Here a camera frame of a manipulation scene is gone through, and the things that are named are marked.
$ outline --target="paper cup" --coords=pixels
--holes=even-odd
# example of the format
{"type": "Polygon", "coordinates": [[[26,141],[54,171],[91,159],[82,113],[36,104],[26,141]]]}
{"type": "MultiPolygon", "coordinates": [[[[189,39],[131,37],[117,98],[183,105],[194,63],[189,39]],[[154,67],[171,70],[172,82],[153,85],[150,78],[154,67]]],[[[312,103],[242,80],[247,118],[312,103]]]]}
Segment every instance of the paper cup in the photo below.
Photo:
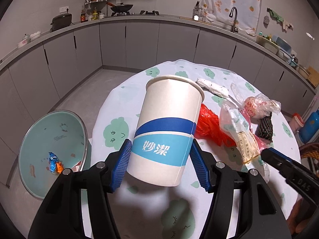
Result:
{"type": "Polygon", "coordinates": [[[193,142],[202,88],[192,80],[164,75],[146,84],[127,172],[159,186],[177,186],[193,142]]]}

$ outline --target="gray cabinet door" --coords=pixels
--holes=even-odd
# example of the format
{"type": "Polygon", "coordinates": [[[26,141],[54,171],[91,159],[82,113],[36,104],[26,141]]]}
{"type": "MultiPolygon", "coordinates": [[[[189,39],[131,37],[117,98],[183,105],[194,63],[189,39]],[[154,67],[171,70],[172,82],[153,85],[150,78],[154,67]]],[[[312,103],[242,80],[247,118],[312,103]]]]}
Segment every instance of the gray cabinet door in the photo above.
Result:
{"type": "Polygon", "coordinates": [[[305,113],[306,109],[309,107],[312,99],[314,98],[315,94],[304,84],[301,86],[301,90],[303,90],[303,95],[300,99],[300,102],[298,103],[297,113],[299,113],[301,116],[305,113]]]}
{"type": "Polygon", "coordinates": [[[126,22],[106,22],[99,26],[103,65],[126,67],[126,22]]]}
{"type": "Polygon", "coordinates": [[[228,69],[248,82],[254,83],[264,58],[265,54],[258,49],[237,41],[234,56],[228,69]]]}
{"type": "Polygon", "coordinates": [[[283,66],[266,55],[253,85],[271,98],[283,72],[283,66]]]}
{"type": "Polygon", "coordinates": [[[2,139],[0,139],[0,157],[0,182],[5,185],[7,183],[14,160],[17,158],[17,156],[10,150],[9,147],[7,147],[2,139]]]}
{"type": "Polygon", "coordinates": [[[80,80],[102,66],[98,24],[76,29],[74,40],[77,53],[77,68],[80,80]]]}
{"type": "Polygon", "coordinates": [[[126,21],[126,67],[147,69],[156,65],[158,21],[126,21]]]}
{"type": "Polygon", "coordinates": [[[185,59],[193,62],[199,27],[161,22],[156,63],[185,59]]]}
{"type": "Polygon", "coordinates": [[[279,101],[283,111],[294,114],[299,110],[304,92],[304,84],[288,70],[285,70],[270,99],[279,101]]]}
{"type": "MultiPolygon", "coordinates": [[[[16,68],[28,68],[30,71],[30,65],[27,64],[21,64],[21,67],[16,68]]],[[[23,75],[25,79],[25,86],[24,90],[28,90],[29,93],[32,92],[32,90],[29,90],[30,87],[33,87],[34,80],[30,80],[28,77],[28,74],[23,75]]],[[[9,70],[5,70],[0,75],[0,122],[1,122],[1,128],[0,128],[0,137],[1,139],[7,144],[7,146],[16,154],[19,153],[21,142],[24,138],[24,135],[27,133],[28,129],[33,125],[34,121],[31,118],[30,114],[28,113],[28,110],[23,105],[22,100],[20,99],[26,99],[23,96],[19,96],[17,89],[20,88],[20,82],[13,83],[11,75],[9,70]]],[[[38,94],[29,94],[29,96],[37,96],[38,94]]],[[[46,103],[46,99],[44,99],[44,102],[41,101],[42,98],[39,98],[38,106],[42,109],[42,103],[46,103]]]]}
{"type": "Polygon", "coordinates": [[[201,28],[194,63],[228,69],[236,39],[201,28]]]}
{"type": "Polygon", "coordinates": [[[54,85],[62,98],[80,82],[73,31],[48,39],[43,46],[54,85]]]}
{"type": "Polygon", "coordinates": [[[33,120],[37,121],[60,100],[54,87],[42,44],[19,57],[9,70],[17,91],[33,120]]]}

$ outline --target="blue wrapper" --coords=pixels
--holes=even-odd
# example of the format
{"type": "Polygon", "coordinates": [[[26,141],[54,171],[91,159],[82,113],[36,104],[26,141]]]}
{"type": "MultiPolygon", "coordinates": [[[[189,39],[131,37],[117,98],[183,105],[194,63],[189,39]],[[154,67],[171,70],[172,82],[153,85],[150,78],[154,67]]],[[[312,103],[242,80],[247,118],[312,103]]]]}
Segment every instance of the blue wrapper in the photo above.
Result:
{"type": "Polygon", "coordinates": [[[52,152],[49,152],[49,155],[50,155],[50,157],[49,157],[50,171],[51,172],[55,172],[55,170],[56,170],[56,164],[55,163],[59,161],[58,157],[52,152]]]}

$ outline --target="power outlet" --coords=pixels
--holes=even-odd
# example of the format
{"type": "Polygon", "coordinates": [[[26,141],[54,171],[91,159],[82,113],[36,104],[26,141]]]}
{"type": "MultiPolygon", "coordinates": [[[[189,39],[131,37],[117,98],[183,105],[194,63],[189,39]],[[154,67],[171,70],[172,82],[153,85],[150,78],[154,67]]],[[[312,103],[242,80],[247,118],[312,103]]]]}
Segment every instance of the power outlet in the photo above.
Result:
{"type": "Polygon", "coordinates": [[[67,9],[68,9],[68,8],[69,8],[68,6],[60,7],[60,13],[62,13],[62,12],[67,12],[67,9]]]}

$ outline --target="frying pan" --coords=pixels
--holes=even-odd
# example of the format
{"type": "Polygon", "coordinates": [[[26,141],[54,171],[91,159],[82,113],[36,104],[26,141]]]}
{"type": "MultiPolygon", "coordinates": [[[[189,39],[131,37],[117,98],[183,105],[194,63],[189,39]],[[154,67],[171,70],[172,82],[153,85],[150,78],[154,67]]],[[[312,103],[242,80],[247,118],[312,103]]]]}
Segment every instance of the frying pan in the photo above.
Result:
{"type": "Polygon", "coordinates": [[[122,12],[128,12],[132,7],[133,4],[123,4],[121,3],[121,5],[114,5],[110,2],[107,2],[107,4],[109,6],[111,6],[111,10],[115,13],[122,13],[122,12]]]}

